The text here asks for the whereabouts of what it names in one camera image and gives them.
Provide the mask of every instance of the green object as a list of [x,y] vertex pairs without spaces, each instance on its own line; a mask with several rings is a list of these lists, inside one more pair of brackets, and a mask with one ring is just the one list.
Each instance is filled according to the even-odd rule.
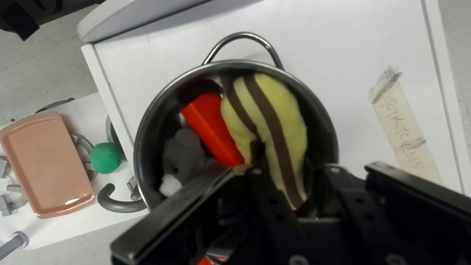
[[90,160],[99,173],[110,173],[119,168],[121,156],[121,150],[116,144],[100,143],[91,150]]

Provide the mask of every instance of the pot handle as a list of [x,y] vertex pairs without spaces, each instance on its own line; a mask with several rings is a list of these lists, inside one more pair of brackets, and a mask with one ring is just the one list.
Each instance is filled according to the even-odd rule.
[[255,32],[249,32],[249,31],[241,31],[241,32],[234,32],[225,38],[222,38],[219,42],[216,42],[216,45],[209,51],[209,54],[206,56],[206,59],[203,60],[203,65],[210,63],[215,56],[218,54],[218,51],[227,45],[228,42],[238,39],[238,38],[249,38],[253,39],[256,42],[259,42],[261,45],[263,45],[266,48],[266,51],[269,53],[271,59],[275,62],[275,66],[280,69],[284,69],[277,50],[274,48],[272,44],[269,44],[263,37],[255,34]]

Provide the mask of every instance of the pink tray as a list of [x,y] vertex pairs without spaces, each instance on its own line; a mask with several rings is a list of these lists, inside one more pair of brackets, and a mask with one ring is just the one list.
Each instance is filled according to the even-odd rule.
[[93,203],[87,171],[60,115],[21,119],[0,131],[0,143],[38,218]]

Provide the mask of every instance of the yellow cloth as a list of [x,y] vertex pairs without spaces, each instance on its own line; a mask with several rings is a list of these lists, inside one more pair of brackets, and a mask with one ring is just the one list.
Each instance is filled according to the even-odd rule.
[[233,91],[222,100],[221,115],[244,162],[256,165],[252,147],[255,141],[263,143],[277,188],[297,209],[306,200],[302,168],[308,147],[297,100],[283,82],[265,73],[240,76],[228,90]]

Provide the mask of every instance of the stainless steel pot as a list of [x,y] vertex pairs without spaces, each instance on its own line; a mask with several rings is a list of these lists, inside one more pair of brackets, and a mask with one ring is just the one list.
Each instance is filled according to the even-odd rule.
[[[213,62],[225,44],[238,38],[249,38],[262,44],[271,54],[275,66],[246,59]],[[308,85],[284,70],[275,48],[265,38],[253,32],[235,32],[222,38],[206,56],[202,66],[190,69],[169,82],[150,103],[141,119],[134,145],[134,169],[141,196],[150,209],[163,200],[162,194],[159,194],[160,178],[163,175],[163,143],[181,126],[178,118],[180,110],[205,92],[194,90],[194,85],[209,78],[227,81],[249,72],[262,72],[275,76],[296,95],[308,125],[309,143],[306,163],[311,163],[312,168],[322,163],[339,162],[336,131],[322,103]]]

